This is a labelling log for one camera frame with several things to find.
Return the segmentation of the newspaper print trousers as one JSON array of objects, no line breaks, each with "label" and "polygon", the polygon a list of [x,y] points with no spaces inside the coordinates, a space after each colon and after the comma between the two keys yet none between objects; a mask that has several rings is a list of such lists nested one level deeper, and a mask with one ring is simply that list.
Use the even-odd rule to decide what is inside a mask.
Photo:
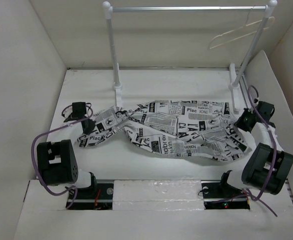
[{"label": "newspaper print trousers", "polygon": [[93,130],[77,140],[88,148],[123,132],[133,145],[153,154],[232,162],[252,150],[236,121],[229,102],[154,100],[135,109],[112,106],[95,113]]}]

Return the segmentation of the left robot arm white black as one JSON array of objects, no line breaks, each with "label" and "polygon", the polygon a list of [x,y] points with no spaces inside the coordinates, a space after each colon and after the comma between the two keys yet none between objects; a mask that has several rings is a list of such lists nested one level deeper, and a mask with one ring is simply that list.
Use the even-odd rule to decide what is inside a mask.
[{"label": "left robot arm white black", "polygon": [[79,169],[74,152],[78,137],[88,134],[95,126],[91,119],[91,104],[73,102],[61,115],[65,118],[62,125],[42,134],[48,136],[47,141],[32,144],[36,175],[46,189],[66,185],[67,188],[79,189],[86,198],[93,198],[98,193],[96,177],[92,172]]}]

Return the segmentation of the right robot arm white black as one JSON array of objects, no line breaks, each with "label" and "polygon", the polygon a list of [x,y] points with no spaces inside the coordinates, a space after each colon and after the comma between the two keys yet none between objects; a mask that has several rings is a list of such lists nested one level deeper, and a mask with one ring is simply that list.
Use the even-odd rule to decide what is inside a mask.
[{"label": "right robot arm white black", "polygon": [[270,118],[274,105],[261,101],[256,108],[245,108],[235,126],[254,135],[256,148],[245,165],[241,181],[261,193],[277,195],[293,165],[293,155],[284,151],[277,141],[275,125]]}]

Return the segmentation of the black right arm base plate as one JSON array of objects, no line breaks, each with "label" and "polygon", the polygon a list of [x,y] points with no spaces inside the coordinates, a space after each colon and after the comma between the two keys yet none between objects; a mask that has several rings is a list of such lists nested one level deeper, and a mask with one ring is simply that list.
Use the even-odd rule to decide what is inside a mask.
[{"label": "black right arm base plate", "polygon": [[250,210],[246,195],[220,180],[202,180],[198,196],[203,198],[205,210]]}]

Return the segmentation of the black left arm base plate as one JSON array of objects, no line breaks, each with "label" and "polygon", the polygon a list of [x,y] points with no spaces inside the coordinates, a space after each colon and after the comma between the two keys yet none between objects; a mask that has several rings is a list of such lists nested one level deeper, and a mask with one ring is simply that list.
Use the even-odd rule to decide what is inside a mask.
[{"label": "black left arm base plate", "polygon": [[97,180],[93,186],[78,190],[68,210],[112,210],[113,194],[114,180]]}]

